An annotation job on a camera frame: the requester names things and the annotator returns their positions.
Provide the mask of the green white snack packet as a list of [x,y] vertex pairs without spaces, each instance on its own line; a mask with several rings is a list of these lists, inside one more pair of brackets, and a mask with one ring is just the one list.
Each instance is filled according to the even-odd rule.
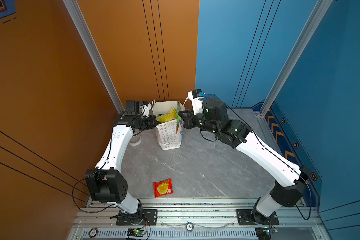
[[181,117],[180,117],[180,111],[182,110],[182,104],[180,102],[177,102],[177,124],[176,124],[176,133],[178,133],[179,130],[179,125],[180,125],[180,121],[181,121]]

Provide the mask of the yellow snack bag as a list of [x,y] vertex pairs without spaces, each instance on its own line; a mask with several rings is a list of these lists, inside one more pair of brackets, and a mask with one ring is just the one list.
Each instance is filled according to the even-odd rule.
[[173,120],[177,119],[177,112],[174,108],[171,108],[171,110],[169,111],[169,113],[164,114],[164,115],[160,115],[157,117],[157,120],[160,123],[166,123],[166,122],[170,122]]

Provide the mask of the white printed paper bag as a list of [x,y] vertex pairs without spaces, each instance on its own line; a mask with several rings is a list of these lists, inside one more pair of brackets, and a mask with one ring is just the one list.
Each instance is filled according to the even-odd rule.
[[[169,113],[171,108],[174,108],[177,112],[177,101],[152,101],[152,111],[156,117]],[[166,123],[159,122],[156,126],[157,141],[163,151],[178,149],[181,146],[184,122],[183,120],[180,121],[178,133],[176,133],[176,124],[177,121],[173,120]]]

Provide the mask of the red yellow snack packet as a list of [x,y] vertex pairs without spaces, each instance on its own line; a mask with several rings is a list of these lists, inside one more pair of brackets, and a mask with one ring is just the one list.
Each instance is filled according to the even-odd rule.
[[171,178],[160,182],[153,182],[153,188],[156,198],[174,193]]

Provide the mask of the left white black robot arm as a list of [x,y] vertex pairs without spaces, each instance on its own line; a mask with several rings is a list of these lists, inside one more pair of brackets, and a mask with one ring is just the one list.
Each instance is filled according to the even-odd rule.
[[96,164],[88,169],[85,181],[91,199],[109,207],[116,207],[121,218],[132,225],[139,225],[145,218],[142,203],[128,192],[128,182],[121,174],[122,161],[135,130],[155,128],[159,122],[150,115],[152,105],[146,101],[127,101],[126,109],[114,120],[108,146]]

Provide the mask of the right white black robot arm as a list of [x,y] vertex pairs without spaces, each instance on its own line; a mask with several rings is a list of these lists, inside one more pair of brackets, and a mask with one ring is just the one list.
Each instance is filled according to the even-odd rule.
[[309,189],[309,168],[288,161],[262,141],[241,118],[230,119],[227,105],[221,100],[196,98],[193,108],[180,111],[179,115],[184,128],[199,128],[214,134],[217,140],[250,157],[275,179],[274,187],[257,200],[251,211],[255,224],[269,224],[273,213],[281,207],[296,206]]

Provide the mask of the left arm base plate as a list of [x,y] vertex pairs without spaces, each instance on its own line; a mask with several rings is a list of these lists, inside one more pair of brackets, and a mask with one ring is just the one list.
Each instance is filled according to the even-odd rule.
[[155,226],[158,220],[157,209],[142,209],[135,214],[126,214],[119,212],[116,220],[117,226]]

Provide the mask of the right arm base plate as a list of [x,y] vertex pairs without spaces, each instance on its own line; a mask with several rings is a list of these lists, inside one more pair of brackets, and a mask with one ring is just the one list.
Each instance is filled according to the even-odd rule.
[[258,212],[252,213],[250,209],[237,209],[237,220],[240,226],[255,226],[255,225],[269,225],[277,226],[280,224],[276,212],[273,212],[269,217],[265,217]]

